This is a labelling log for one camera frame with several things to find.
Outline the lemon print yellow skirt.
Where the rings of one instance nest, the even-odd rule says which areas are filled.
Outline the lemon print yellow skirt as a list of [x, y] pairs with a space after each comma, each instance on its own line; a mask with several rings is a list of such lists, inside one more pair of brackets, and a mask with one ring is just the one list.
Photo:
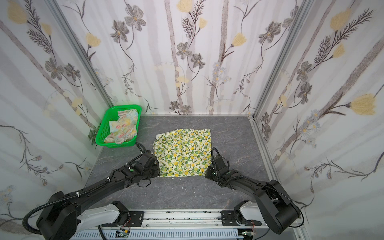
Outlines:
[[203, 176], [211, 164], [211, 130], [177, 129], [156, 137], [153, 145], [160, 177]]

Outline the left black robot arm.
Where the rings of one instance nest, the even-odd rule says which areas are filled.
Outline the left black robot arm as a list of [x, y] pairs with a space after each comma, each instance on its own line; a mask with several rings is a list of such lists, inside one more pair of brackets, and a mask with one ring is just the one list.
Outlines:
[[159, 161], [145, 151], [131, 162], [113, 170], [111, 174], [78, 191], [57, 192], [46, 204], [27, 213], [22, 221], [25, 230], [42, 235], [46, 240], [69, 240], [80, 225], [80, 215], [100, 200], [141, 181], [150, 181], [160, 175]]

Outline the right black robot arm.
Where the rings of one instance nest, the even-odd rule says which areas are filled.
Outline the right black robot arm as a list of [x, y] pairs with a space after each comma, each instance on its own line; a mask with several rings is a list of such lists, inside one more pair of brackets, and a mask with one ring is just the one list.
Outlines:
[[272, 232], [281, 234], [302, 216], [302, 211], [289, 197], [282, 185], [276, 181], [254, 180], [231, 170], [221, 155], [211, 159], [205, 178], [214, 181], [221, 188], [240, 191], [253, 201], [242, 201], [234, 207], [232, 221], [238, 225], [248, 222], [265, 223]]

